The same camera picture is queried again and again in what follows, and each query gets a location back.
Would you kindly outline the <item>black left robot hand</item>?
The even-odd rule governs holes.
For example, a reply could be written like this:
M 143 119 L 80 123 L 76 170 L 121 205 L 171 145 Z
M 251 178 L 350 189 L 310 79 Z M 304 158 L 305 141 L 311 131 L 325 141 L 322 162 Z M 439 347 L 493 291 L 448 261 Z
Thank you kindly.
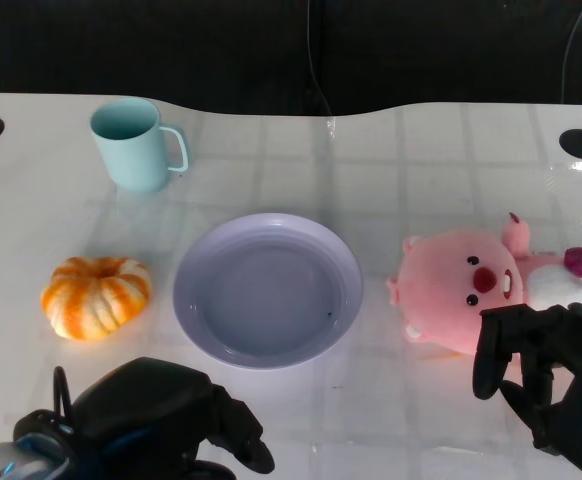
M 207 374 L 141 357 L 83 392 L 72 404 L 77 433 L 92 446 L 106 479 L 232 479 L 198 459 L 202 442 L 258 474 L 275 469 L 263 427 L 247 405 Z

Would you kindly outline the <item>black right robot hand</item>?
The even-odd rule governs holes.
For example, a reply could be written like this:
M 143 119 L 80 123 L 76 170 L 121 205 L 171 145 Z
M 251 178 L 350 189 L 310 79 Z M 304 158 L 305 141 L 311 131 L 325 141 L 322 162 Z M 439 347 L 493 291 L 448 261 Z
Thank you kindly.
M 512 305 L 484 310 L 481 320 L 475 397 L 502 393 L 536 449 L 582 471 L 582 304 Z

